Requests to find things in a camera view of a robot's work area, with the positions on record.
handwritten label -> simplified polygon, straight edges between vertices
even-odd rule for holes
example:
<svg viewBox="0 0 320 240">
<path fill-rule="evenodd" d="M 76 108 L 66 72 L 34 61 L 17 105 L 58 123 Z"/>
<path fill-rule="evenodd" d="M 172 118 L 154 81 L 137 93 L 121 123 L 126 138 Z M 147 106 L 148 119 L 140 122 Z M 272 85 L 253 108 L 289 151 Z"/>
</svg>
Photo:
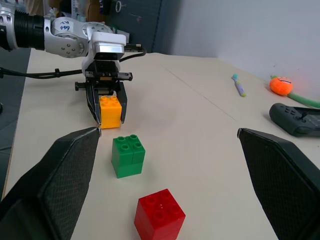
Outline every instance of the handwritten label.
<svg viewBox="0 0 320 240">
<path fill-rule="evenodd" d="M 59 32 L 73 32 L 74 22 L 69 20 L 60 20 L 54 23 L 54 28 Z"/>
</svg>

floor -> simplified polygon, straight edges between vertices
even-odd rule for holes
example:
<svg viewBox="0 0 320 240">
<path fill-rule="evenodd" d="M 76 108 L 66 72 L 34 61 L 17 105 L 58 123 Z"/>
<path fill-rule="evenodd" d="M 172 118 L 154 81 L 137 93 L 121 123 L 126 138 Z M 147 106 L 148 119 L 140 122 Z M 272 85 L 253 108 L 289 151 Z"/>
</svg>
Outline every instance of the floor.
<svg viewBox="0 0 320 240">
<path fill-rule="evenodd" d="M 0 56 L 0 67 L 27 72 L 30 49 L 8 52 L 0 48 Z M 6 182 L 24 85 L 25 77 L 0 78 L 0 102 L 3 104 L 3 112 L 0 113 L 0 193 L 3 192 Z"/>
</svg>

green lego brick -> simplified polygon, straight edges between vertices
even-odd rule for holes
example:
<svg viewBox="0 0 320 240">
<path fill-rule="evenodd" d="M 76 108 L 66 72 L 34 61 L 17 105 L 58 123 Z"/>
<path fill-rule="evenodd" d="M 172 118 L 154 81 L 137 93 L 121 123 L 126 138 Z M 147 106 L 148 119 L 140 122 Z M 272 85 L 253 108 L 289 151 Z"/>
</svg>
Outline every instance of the green lego brick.
<svg viewBox="0 0 320 240">
<path fill-rule="evenodd" d="M 127 140 L 132 152 L 132 164 L 141 164 L 144 162 L 146 150 L 144 149 L 144 146 L 142 146 L 139 138 L 137 135 L 130 135 L 126 136 L 125 139 Z"/>
<path fill-rule="evenodd" d="M 118 168 L 114 166 L 114 163 L 112 163 L 112 165 L 113 165 L 116 177 L 118 179 L 136 175 L 136 174 L 141 174 L 142 167 L 143 167 L 143 163 L 131 164 L 126 166 L 121 166 Z"/>
<path fill-rule="evenodd" d="M 131 165 L 133 159 L 133 151 L 125 137 L 119 136 L 113 139 L 112 143 L 112 164 L 114 170 L 119 167 Z"/>
</svg>

red lego brick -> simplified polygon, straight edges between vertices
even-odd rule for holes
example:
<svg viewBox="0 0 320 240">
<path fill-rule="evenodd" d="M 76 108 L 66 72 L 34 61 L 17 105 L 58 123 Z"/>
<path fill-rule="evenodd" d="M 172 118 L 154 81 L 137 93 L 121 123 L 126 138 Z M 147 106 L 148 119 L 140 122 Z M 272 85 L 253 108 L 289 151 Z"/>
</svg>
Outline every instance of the red lego brick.
<svg viewBox="0 0 320 240">
<path fill-rule="evenodd" d="M 134 224 L 141 240 L 175 240 L 186 218 L 168 189 L 138 200 Z"/>
</svg>

yellow lego brick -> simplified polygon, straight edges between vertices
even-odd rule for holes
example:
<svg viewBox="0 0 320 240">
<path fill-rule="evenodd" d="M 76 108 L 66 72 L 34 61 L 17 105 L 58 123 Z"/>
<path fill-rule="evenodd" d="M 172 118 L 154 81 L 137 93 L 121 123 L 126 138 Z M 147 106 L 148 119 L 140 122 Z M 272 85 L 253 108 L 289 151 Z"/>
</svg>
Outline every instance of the yellow lego brick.
<svg viewBox="0 0 320 240">
<path fill-rule="evenodd" d="M 116 96 L 100 97 L 101 128 L 119 128 L 122 106 Z"/>
</svg>

